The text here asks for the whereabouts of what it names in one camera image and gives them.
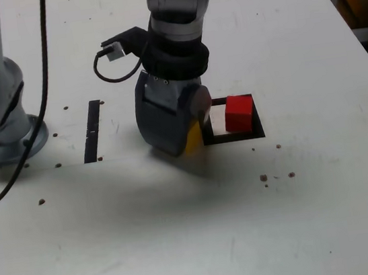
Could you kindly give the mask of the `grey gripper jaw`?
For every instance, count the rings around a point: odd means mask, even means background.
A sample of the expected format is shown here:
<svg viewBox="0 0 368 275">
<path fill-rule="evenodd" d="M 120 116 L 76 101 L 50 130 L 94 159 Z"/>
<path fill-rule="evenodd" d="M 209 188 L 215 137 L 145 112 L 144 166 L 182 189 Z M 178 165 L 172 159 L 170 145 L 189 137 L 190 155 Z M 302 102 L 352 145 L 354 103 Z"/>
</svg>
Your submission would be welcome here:
<svg viewBox="0 0 368 275">
<path fill-rule="evenodd" d="M 200 85 L 193 97 L 193 101 L 196 119 L 199 121 L 200 126 L 203 127 L 209 119 L 209 112 L 212 106 L 211 95 L 207 87 Z"/>
<path fill-rule="evenodd" d="M 184 152 L 194 120 L 190 105 L 171 112 L 145 108 L 141 74 L 135 87 L 135 115 L 146 143 L 174 157 Z"/>
</svg>

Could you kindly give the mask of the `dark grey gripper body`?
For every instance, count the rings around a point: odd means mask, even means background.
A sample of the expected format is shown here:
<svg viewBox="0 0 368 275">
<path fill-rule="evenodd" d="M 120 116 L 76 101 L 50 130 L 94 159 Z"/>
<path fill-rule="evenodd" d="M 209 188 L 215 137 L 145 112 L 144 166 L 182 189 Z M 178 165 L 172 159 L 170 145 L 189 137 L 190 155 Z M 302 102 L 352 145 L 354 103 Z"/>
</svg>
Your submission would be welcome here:
<svg viewBox="0 0 368 275">
<path fill-rule="evenodd" d="M 189 80 L 171 80 L 140 72 L 145 108 L 166 112 L 177 111 L 187 104 L 194 108 L 193 97 L 201 85 L 200 77 Z"/>
</svg>

